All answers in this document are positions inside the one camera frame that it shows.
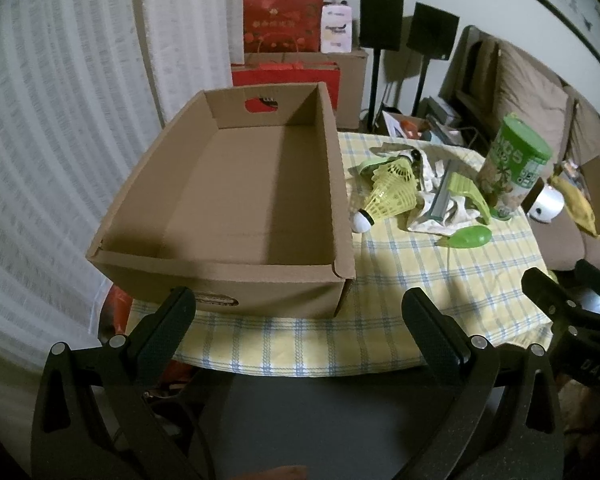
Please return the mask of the white pink small box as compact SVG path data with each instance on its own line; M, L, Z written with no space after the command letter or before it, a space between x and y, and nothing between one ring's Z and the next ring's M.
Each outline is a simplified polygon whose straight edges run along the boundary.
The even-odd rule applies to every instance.
M325 4L321 17L321 52L350 53L352 9L347 4Z

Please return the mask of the white round gadget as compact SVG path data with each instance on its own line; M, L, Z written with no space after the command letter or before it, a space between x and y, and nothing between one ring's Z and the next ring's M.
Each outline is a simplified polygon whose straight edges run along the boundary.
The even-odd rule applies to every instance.
M536 186L529 193L528 201L528 216L544 224L550 224L565 208L564 196L549 184Z

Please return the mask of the right black speaker on stand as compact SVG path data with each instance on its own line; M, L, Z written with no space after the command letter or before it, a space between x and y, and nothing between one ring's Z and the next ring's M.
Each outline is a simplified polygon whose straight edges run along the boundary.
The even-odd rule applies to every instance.
M414 96L412 114L419 109L422 92L432 60L447 61L452 54L460 18L450 12L428 6L426 3L415 4L411 28L406 46L422 56L418 84Z

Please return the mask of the red collection gift box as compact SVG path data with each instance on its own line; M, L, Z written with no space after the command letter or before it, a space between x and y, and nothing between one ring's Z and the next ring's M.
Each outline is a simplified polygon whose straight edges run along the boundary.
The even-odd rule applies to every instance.
M255 84L303 84L304 82L324 82L336 110L339 102L340 69L334 62L264 62L233 65L234 86L254 86Z

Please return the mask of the black speaker on stand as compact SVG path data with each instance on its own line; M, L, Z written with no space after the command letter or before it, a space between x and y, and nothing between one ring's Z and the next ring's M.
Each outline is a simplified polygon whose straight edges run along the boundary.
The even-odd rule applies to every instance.
M360 0L360 46L372 54L372 79L370 80L370 104L366 129L372 132L376 115L380 57L384 51L398 52L404 0Z
M447 61L452 54L460 18L450 12L428 6L426 3L415 4L411 28L406 46L422 56L418 84L414 96L412 114L419 109L422 92L432 60Z

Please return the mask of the red gift bag upper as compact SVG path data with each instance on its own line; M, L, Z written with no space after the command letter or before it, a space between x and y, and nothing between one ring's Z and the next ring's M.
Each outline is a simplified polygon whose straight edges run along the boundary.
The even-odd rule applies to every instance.
M324 0L244 0L246 53L318 52Z

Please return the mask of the white sheer curtain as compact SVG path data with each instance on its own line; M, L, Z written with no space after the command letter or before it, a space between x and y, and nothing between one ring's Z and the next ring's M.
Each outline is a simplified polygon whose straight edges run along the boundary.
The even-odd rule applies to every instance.
M0 358L95 343L87 248L163 126L230 85L241 33L242 0L0 0Z

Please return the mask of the small green oval scoop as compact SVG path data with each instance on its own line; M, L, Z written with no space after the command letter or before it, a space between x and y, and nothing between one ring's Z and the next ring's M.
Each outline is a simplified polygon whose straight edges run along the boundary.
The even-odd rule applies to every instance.
M446 244L451 248L470 249L488 244L492 240L492 231L486 226L466 226L452 234Z

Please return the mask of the clutter box behind table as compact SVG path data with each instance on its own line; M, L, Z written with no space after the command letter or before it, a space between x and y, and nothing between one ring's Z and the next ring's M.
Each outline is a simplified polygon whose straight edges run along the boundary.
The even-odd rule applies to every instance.
M438 96L430 96L419 104L417 116L407 116L398 108L381 104L376 129L393 139L422 140L434 144L466 148L460 132L460 115Z

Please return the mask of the brown back cushion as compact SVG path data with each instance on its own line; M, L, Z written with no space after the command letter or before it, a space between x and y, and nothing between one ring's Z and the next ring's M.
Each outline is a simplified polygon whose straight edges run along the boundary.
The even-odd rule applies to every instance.
M498 45L491 126L500 128L502 119L514 113L552 149L548 166L562 160L566 149L568 122L573 102L562 84L548 76L512 44Z

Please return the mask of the left black speaker on stand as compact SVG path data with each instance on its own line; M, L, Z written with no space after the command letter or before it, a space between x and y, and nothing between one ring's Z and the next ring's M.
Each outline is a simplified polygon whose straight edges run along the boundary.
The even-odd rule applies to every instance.
M370 104L366 129L372 132L376 115L380 57L384 51L398 52L404 0L360 0L360 46L372 54L372 79L370 80Z

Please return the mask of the green handled window squeegee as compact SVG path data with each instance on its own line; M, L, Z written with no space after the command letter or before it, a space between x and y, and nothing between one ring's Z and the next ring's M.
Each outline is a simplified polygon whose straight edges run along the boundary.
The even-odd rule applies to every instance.
M460 173L460 161L457 159L445 163L443 177L425 217L441 223L452 196L466 198L477 208L484 224L491 222L490 207L475 182Z

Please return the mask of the yellow cloth on sofa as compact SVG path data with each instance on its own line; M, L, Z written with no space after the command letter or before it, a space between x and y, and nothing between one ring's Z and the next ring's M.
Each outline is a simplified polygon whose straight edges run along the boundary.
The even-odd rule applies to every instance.
M598 237L595 214L585 195L561 176L551 176L550 185L562 194L570 218L584 232Z

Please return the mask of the yellow-green plastic shuttlecock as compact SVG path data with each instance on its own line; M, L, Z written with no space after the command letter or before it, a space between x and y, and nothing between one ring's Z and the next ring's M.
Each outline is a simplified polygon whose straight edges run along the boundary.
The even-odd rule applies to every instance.
M352 229L363 234L376 223L413 210L418 202L417 178L406 156L378 160L361 170L370 177L372 189L352 216Z

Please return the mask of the green snack canister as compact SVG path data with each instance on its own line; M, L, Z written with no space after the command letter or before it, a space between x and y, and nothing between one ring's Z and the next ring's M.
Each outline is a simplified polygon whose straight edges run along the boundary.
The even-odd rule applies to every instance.
M477 177L494 219L508 220L514 214L552 156L542 136L517 115L503 118Z

